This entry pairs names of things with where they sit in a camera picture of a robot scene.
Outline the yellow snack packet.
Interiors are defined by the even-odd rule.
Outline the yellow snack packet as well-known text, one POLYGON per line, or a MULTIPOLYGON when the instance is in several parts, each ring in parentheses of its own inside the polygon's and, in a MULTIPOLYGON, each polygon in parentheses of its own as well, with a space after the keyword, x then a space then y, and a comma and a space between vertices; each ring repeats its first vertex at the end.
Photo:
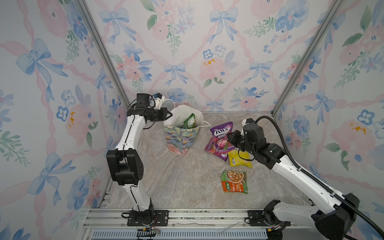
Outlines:
POLYGON ((228 157, 231 167, 246 166, 248 168, 252 168, 252 162, 249 161, 250 155, 247 152, 232 150, 228 153, 228 157))

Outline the floral paper gift bag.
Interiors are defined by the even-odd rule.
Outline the floral paper gift bag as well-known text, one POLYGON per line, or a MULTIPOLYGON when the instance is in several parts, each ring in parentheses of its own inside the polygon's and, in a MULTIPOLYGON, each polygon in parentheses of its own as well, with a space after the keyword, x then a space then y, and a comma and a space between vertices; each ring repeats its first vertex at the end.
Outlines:
POLYGON ((194 144, 200 130, 210 127, 211 124, 205 121, 201 111, 187 105, 179 105, 171 113, 173 116, 164 121, 166 142, 170 151, 183 156, 194 144), (183 129, 185 119, 191 114, 196 116, 196 127, 194 129, 183 129))

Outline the purple Fox's berries bag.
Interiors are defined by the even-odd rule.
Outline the purple Fox's berries bag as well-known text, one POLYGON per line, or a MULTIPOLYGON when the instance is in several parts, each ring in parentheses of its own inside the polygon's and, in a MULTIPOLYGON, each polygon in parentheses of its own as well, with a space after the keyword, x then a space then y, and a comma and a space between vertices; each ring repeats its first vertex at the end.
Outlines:
POLYGON ((233 122, 227 122, 210 129, 213 135, 214 146, 219 153, 228 153, 235 147, 228 141, 228 133, 232 132, 233 122))
POLYGON ((216 157, 221 158, 225 162, 229 159, 228 153, 230 152, 230 150, 219 149, 218 147, 216 147, 213 139, 210 139, 209 143, 205 147, 205 151, 215 155, 216 157))

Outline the orange green cereal packet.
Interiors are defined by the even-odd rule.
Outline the orange green cereal packet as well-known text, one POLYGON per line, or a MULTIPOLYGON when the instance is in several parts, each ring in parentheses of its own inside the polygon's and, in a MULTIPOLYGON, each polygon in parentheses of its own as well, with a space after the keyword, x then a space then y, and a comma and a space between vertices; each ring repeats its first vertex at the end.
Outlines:
POLYGON ((247 174, 245 172, 226 170, 222 172, 221 183, 224 192, 248 193, 247 174))

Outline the green snack packet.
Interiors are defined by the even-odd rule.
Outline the green snack packet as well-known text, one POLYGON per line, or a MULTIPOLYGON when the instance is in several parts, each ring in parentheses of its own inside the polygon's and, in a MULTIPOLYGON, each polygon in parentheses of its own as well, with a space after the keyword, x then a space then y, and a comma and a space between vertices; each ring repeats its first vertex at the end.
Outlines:
POLYGON ((188 118, 185 119, 183 129, 194 129, 196 127, 196 116, 191 114, 188 118))

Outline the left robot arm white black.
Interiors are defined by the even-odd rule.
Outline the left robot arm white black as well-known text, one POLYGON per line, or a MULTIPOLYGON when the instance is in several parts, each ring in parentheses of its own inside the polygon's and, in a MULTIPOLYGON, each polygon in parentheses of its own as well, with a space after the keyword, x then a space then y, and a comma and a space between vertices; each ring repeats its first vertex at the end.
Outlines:
POLYGON ((106 154, 112 180, 128 192, 133 202, 132 210, 126 217, 129 227, 154 225, 166 227, 168 225, 169 211, 155 210, 151 198, 141 183, 144 164, 137 152, 137 147, 147 121, 162 122, 171 116, 172 113, 167 108, 131 109, 127 113, 127 125, 121 140, 106 154))

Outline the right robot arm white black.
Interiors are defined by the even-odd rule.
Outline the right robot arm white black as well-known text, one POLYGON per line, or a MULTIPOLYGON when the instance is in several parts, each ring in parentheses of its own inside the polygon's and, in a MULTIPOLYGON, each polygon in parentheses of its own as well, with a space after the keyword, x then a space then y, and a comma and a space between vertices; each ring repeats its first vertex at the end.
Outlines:
POLYGON ((353 194, 343 195, 318 177, 308 172, 288 152, 277 144, 266 141, 264 131, 251 120, 243 130, 227 134, 228 142, 254 160, 295 185, 313 202, 313 206, 298 206, 272 200, 264 210, 262 220, 272 226, 271 232, 281 232, 287 224, 296 223, 318 230, 328 240, 343 240, 354 224, 359 199, 353 194))

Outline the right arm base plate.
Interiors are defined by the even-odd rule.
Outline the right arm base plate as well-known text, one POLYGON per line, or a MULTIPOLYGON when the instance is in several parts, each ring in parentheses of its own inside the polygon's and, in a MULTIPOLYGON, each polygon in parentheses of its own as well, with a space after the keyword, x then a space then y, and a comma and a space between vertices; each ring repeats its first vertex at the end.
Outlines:
POLYGON ((282 228, 291 226, 290 222, 282 222, 273 213, 264 210, 249 210, 244 222, 252 227, 282 228))

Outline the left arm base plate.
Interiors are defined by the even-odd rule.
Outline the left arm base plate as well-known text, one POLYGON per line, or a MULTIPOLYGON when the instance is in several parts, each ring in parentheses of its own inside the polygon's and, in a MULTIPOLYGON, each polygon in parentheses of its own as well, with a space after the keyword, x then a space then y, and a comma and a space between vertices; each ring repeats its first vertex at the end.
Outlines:
POLYGON ((166 227, 169 221, 168 210, 146 210, 138 212, 131 210, 127 220, 129 227, 155 226, 166 227))

